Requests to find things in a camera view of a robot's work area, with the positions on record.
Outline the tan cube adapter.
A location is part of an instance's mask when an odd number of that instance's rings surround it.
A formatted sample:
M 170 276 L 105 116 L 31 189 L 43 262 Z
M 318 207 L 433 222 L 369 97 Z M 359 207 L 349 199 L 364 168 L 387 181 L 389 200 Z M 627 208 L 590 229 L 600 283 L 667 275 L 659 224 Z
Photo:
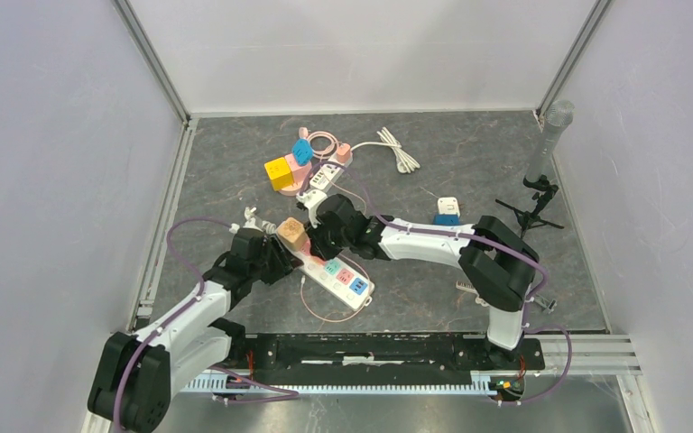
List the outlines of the tan cube adapter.
M 296 218 L 288 217 L 276 229 L 283 245 L 291 252 L 300 252 L 309 241 L 304 225 Z

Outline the large white power strip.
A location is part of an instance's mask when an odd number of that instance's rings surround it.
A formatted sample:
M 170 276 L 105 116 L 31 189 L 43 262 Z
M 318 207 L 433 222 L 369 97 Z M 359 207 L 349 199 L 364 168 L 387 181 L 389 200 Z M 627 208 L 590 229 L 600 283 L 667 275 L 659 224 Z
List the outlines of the large white power strip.
M 269 235 L 277 236 L 276 229 L 275 224 L 263 223 L 263 230 Z M 300 262 L 298 270 L 353 311 L 371 303 L 374 284 L 356 263 L 338 256 L 329 261 L 312 256 L 310 240 L 300 252 L 291 253 Z

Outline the blue cube socket adapter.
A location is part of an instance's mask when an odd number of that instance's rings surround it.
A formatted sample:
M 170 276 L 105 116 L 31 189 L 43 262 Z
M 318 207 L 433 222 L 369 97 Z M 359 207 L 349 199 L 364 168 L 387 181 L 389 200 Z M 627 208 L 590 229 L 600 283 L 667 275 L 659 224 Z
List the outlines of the blue cube socket adapter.
M 436 226 L 459 226 L 460 219 L 457 214 L 437 214 L 433 217 L 432 224 Z

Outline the white square plug adapter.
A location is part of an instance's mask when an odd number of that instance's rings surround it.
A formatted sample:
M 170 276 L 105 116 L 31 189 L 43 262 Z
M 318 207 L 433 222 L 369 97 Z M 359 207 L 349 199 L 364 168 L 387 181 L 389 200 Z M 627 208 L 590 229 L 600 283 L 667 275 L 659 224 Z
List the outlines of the white square plug adapter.
M 455 197 L 441 197 L 437 200 L 438 213 L 440 215 L 455 215 L 459 217 L 460 207 Z

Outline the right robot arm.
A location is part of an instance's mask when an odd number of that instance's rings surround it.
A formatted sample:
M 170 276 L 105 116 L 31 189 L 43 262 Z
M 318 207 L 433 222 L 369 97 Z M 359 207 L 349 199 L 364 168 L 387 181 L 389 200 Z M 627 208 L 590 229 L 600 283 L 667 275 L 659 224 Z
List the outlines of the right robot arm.
M 342 194 L 329 196 L 314 189 L 296 199 L 308 213 L 305 232 L 318 258 L 333 259 L 348 250 L 366 260 L 416 260 L 462 271 L 489 308 L 487 361 L 507 368 L 521 357 L 525 302 L 535 276 L 548 273 L 539 255 L 500 219 L 483 216 L 462 226 L 424 225 L 367 216 Z

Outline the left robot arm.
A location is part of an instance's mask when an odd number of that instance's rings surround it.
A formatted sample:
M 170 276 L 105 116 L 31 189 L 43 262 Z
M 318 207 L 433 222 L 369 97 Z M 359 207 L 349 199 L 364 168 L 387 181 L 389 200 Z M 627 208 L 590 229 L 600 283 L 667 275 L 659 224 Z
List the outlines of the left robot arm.
M 226 314 L 256 282 L 272 285 L 301 264 L 275 235 L 239 229 L 187 297 L 147 327 L 107 339 L 88 410 L 125 430 L 154 431 L 172 398 L 200 373 L 247 362 L 245 327 Z

